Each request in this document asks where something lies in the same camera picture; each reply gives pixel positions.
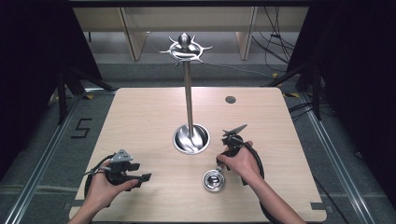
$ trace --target wooden table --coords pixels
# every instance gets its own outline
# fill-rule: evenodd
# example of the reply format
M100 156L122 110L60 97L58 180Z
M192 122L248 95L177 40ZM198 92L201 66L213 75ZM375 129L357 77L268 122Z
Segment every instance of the wooden table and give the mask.
M234 104L225 101L236 99ZM125 149L139 162L134 175L152 173L140 189L122 192L96 221L260 222L259 200L239 176L224 170L225 186L207 191L202 178L216 168L223 130L247 123L240 135L253 141L266 181L306 221L323 221L321 203L290 114L277 88L192 88L194 123L209 130L209 147L197 155L177 151L172 136L187 123L184 88L120 89L107 114L87 170ZM76 200L83 199L85 177ZM78 210L72 207L70 217Z

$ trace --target floor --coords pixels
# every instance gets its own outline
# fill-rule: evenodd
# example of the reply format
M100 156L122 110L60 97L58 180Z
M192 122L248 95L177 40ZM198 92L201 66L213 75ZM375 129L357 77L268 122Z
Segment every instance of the floor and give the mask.
M89 45L104 81L112 86L182 86L182 74L178 71L181 68L175 67L172 57L158 52L169 49L169 36L177 39L179 35L148 33L143 54L136 62L131 61L122 33L92 33ZM204 64L191 65L192 75L199 75L193 80L196 86L264 86L274 77L282 76L287 67L254 41L248 60L242 61L233 33L190 35L196 35L195 41L203 47L213 46L202 56ZM262 35L270 38L269 33L254 34L267 47L268 42ZM293 44L298 34L284 34L283 38ZM280 46L268 46L276 55L287 59L287 52ZM310 100L309 91L295 90L297 80L298 76L279 86L289 96L285 97L289 108ZM68 220L70 203L114 97L114 92L97 90L89 82L84 86L91 90L89 96L78 98L69 94L72 116L62 126L57 124L56 99L49 103L29 146L0 183L0 221L16 213L21 214L15 216L20 223L65 223ZM325 101L320 105L321 121L306 110L309 107L297 109L290 115L326 205L328 218L324 223L396 223L394 208L364 161L354 155L354 144L330 106ZM76 127L81 124L90 127L85 138L78 138L81 131Z

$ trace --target metal pole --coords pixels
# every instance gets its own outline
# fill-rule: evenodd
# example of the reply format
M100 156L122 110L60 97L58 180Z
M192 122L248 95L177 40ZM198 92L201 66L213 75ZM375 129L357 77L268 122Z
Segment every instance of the metal pole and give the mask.
M190 75L190 62L183 62L184 66L184 86L186 91L186 104L187 104L187 119L189 121L189 138L192 138L193 122L192 122L192 99L191 99L191 75Z

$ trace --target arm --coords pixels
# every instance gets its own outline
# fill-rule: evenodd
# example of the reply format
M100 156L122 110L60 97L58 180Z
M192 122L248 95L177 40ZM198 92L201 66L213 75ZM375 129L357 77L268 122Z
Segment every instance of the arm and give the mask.
M282 223L305 223L302 218L260 176L253 155L242 147L234 157L218 155L218 159L240 175L253 189L268 213Z
M103 166L108 165L108 161L103 163ZM84 204L79 208L72 219L70 219L69 224L90 223L96 214L103 208L109 206L117 195L132 188L137 182L137 180L129 180L121 185L114 186L107 181L104 173L96 173L92 178L91 186Z

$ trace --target right hand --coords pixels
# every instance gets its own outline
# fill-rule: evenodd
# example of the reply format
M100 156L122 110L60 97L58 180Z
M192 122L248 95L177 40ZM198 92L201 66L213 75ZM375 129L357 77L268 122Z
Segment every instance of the right hand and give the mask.
M228 157L226 155L219 154L217 158L244 179L253 175L260 176L259 166L257 165L253 155L245 146L241 147L238 154L236 154L234 157Z

